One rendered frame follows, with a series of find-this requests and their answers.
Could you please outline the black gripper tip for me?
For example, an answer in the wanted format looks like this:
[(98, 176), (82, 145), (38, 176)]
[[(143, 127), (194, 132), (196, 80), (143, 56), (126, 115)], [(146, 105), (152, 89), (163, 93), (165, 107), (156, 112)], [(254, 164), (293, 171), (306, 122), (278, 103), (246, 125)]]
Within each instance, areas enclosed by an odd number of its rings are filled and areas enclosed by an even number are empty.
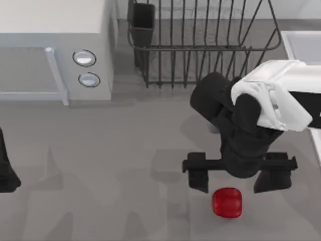
[(9, 161), (4, 134), (0, 128), (0, 193), (13, 193), (21, 184)]

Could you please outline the microwave oven glass door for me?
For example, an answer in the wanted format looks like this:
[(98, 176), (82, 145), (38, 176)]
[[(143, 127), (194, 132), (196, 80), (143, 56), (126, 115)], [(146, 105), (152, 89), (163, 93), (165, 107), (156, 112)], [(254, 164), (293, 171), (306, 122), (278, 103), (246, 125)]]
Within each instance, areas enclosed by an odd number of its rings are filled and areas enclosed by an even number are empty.
[(61, 101), (46, 47), (0, 47), (0, 101)]

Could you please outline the round microwave knob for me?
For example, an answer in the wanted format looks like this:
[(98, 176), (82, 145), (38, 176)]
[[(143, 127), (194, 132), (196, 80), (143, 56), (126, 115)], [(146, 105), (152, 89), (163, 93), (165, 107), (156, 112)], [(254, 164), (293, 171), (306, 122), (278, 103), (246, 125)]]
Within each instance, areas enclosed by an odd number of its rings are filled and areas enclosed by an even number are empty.
[(91, 67), (97, 61), (96, 55), (93, 52), (85, 49), (74, 52), (72, 59), (81, 67)]
[(87, 72), (78, 76), (78, 82), (84, 87), (96, 88), (101, 83), (101, 80), (97, 74)]

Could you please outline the pale microwave oven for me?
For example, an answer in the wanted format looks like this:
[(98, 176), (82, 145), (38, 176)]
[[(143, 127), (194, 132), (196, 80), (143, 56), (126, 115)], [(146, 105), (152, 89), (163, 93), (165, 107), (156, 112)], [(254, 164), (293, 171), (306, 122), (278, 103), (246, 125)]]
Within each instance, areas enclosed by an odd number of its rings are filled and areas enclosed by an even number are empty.
[[(0, 47), (52, 47), (74, 101), (110, 101), (118, 38), (116, 0), (0, 0)], [(77, 65), (72, 55), (89, 50), (91, 67)], [(96, 88), (78, 82), (92, 72), (100, 77)]]

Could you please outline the black utensil holder cup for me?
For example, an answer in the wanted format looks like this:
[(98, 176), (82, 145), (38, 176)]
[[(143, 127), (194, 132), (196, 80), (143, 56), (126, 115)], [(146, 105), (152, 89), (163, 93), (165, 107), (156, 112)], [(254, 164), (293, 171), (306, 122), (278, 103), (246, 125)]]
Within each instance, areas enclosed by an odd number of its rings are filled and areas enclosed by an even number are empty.
[(140, 70), (144, 69), (146, 58), (149, 55), (149, 51), (145, 49), (149, 49), (151, 46), (155, 11), (154, 4), (138, 3), (136, 0), (128, 1), (127, 20), (132, 37), (134, 64)]

